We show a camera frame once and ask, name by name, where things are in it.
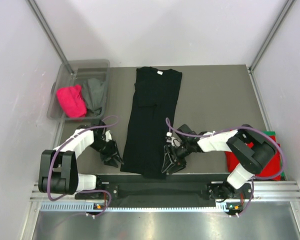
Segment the black t shirt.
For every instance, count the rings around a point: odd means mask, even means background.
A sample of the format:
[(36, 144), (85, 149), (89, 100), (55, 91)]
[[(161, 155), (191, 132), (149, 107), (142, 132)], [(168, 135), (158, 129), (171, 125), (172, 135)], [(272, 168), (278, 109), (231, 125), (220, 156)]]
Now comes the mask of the black t shirt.
[(145, 66), (136, 70), (121, 172), (165, 179), (166, 118), (174, 120), (182, 77), (182, 72), (174, 69)]

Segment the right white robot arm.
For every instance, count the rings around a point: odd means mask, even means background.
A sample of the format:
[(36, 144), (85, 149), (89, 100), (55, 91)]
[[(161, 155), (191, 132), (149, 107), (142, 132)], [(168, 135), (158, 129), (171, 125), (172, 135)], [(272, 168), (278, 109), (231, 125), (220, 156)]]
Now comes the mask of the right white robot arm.
[(269, 136), (248, 124), (227, 131), (201, 133), (196, 133), (187, 124), (183, 124), (177, 129), (169, 129), (163, 148), (161, 172), (168, 175), (183, 170), (187, 165), (186, 157), (192, 153), (234, 154), (238, 160), (234, 170), (222, 184), (208, 187), (212, 197), (225, 200), (239, 195), (242, 186), (260, 174), (278, 152), (276, 143)]

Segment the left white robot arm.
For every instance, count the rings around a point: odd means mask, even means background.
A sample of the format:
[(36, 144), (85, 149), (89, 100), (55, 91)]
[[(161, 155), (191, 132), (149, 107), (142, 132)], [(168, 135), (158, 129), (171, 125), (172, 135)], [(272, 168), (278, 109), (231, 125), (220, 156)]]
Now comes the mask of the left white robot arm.
[(99, 153), (104, 165), (117, 168), (119, 163), (123, 164), (117, 142), (109, 130), (113, 126), (104, 120), (80, 125), (64, 143), (44, 150), (40, 157), (38, 190), (46, 193), (51, 201), (76, 193), (99, 198), (104, 187), (98, 183), (98, 176), (79, 173), (77, 160), (87, 148), (91, 148)]

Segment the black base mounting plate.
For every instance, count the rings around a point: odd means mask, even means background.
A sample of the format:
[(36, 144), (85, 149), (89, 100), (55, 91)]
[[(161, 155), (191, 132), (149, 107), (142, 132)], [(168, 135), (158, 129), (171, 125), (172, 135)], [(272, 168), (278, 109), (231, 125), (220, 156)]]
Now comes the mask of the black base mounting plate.
[(130, 196), (190, 196), (203, 200), (249, 199), (250, 183), (234, 189), (226, 183), (227, 173), (188, 173), (150, 179), (133, 174), (104, 174), (97, 176), (97, 188), (111, 193), (113, 200)]

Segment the grey t shirt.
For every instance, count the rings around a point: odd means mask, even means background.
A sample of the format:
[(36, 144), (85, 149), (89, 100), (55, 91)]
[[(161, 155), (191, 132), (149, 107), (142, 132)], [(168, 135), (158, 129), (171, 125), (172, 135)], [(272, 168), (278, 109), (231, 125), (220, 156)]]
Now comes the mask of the grey t shirt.
[(98, 118), (105, 111), (107, 82), (99, 78), (88, 78), (81, 84), (87, 117)]

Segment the pink t shirt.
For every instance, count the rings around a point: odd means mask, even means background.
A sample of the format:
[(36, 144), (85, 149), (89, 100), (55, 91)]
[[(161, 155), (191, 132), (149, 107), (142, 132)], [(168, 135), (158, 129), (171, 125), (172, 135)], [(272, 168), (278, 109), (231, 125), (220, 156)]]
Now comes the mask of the pink t shirt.
[(86, 116), (87, 107), (82, 97), (81, 85), (59, 88), (56, 91), (56, 97), (67, 117), (81, 118)]

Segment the grey plastic bin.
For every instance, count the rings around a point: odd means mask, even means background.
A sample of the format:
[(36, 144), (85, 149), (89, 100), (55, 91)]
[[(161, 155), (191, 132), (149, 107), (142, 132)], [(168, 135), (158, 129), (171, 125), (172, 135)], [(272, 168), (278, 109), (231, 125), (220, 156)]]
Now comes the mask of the grey plastic bin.
[[(110, 79), (110, 61), (107, 59), (71, 60), (59, 67), (57, 78), (50, 92), (50, 103), (47, 117), (51, 120), (62, 121), (89, 121), (102, 119), (106, 112), (108, 86)], [(86, 82), (96, 81), (92, 84), (96, 87), (93, 93), (98, 94), (100, 107), (97, 111), (88, 110), (84, 117), (69, 117), (66, 115), (57, 99), (57, 90), (75, 85), (83, 85)]]

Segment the red folded t shirt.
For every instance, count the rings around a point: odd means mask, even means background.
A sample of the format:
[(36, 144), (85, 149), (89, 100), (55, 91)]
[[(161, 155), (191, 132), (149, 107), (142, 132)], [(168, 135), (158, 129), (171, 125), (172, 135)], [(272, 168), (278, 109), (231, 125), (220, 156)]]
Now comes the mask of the red folded t shirt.
[(280, 157), (276, 147), (262, 135), (235, 135), (227, 142), (229, 151), (225, 152), (227, 170), (236, 170), (258, 178), (280, 180), (275, 176), (280, 170)]

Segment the green folded t shirt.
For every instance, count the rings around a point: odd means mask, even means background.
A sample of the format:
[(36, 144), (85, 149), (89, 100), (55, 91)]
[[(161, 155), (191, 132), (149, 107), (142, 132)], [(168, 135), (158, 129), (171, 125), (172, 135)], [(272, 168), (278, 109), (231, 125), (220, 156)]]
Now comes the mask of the green folded t shirt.
[[(276, 133), (274, 131), (264, 131), (264, 134), (269, 136), (272, 140), (277, 142)], [(282, 169), (282, 157), (279, 151), (276, 152), (275, 156), (271, 159), (268, 165), (263, 169), (260, 174), (261, 177), (269, 177), (272, 175), (278, 174), (278, 172)]]

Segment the left aluminium frame post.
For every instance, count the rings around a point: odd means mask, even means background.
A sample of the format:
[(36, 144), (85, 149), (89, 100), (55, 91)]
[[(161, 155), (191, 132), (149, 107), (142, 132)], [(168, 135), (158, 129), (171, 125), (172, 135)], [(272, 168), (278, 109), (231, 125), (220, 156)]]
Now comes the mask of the left aluminium frame post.
[(48, 24), (44, 14), (42, 13), (37, 2), (35, 0), (26, 0), (26, 3), (28, 4), (30, 10), (33, 12), (34, 16), (36, 17), (38, 23), (40, 24), (43, 32), (47, 36), (54, 51), (56, 52), (59, 59), (61, 60), (61, 63), (64, 64), (65, 66), (67, 66), (66, 69), (70, 74), (74, 74), (74, 70), (70, 66), (70, 63), (69, 63), (66, 55), (64, 54), (60, 44), (57, 41), (57, 38), (55, 37), (53, 31), (51, 30), (50, 25)]

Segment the aluminium frame post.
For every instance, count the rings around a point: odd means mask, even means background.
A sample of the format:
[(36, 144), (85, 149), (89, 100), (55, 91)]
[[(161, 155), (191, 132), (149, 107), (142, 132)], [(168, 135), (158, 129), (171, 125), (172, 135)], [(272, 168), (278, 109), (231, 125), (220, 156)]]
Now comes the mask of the aluminium frame post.
[(69, 63), (66, 55), (64, 54), (60, 44), (57, 41), (57, 38), (55, 37), (53, 31), (51, 30), (50, 25), (48, 24), (44, 14), (42, 13), (37, 2), (35, 0), (26, 0), (26, 3), (28, 4), (30, 10), (33, 12), (34, 16), (36, 17), (38, 23), (40, 24), (43, 32), (47, 36), (54, 51), (56, 52), (59, 59), (61, 60), (61, 63), (64, 64), (65, 66), (67, 66), (66, 69), (70, 74), (74, 74), (74, 70), (70, 66), (70, 63)]
[(278, 16), (275, 18), (273, 25), (271, 26), (268, 34), (266, 35), (264, 41), (261, 44), (261, 47), (259, 48), (256, 56), (254, 57), (251, 65), (248, 67), (249, 72), (252, 73), (257, 67), (257, 65), (259, 64), (261, 58), (263, 57), (269, 45), (271, 44), (277, 31), (279, 30), (280, 26), (283, 24), (285, 18), (287, 17), (288, 13), (290, 12), (295, 2), (296, 2), (295, 0), (286, 0), (284, 2), (283, 7), (281, 8)]

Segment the right aluminium frame post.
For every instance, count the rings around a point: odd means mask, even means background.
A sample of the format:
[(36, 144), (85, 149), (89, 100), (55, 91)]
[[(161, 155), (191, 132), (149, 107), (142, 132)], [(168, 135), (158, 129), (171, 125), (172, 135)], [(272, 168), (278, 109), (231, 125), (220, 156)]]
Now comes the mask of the right aluminium frame post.
[(261, 58), (263, 57), (269, 45), (271, 44), (277, 31), (279, 30), (280, 26), (283, 24), (285, 18), (287, 17), (288, 13), (290, 12), (295, 2), (296, 2), (295, 0), (286, 0), (284, 2), (283, 7), (281, 8), (278, 16), (275, 18), (273, 25), (271, 26), (268, 34), (266, 35), (264, 41), (261, 44), (261, 47), (259, 48), (256, 56), (254, 57), (251, 65), (248, 67), (249, 72), (252, 73), (257, 67), (257, 65), (259, 64)]

